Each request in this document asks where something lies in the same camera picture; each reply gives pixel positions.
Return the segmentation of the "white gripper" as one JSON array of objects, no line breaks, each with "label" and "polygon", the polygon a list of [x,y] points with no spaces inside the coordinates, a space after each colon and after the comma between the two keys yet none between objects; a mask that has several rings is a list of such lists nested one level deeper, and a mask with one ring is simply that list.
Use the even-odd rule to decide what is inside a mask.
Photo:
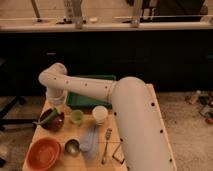
[{"label": "white gripper", "polygon": [[67,92],[64,90],[59,90],[54,88],[46,89],[46,99],[52,107],[57,107],[62,105],[65,102],[66,97],[67,97]]}]

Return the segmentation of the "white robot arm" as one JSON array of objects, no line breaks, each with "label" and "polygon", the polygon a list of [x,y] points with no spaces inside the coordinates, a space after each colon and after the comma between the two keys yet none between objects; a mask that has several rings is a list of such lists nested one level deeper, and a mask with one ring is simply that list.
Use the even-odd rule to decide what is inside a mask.
[{"label": "white robot arm", "polygon": [[112,105],[129,171],[177,171],[165,124],[148,85],[137,77],[118,81],[71,77],[66,67],[55,63],[39,74],[46,99],[63,103],[67,92]]}]

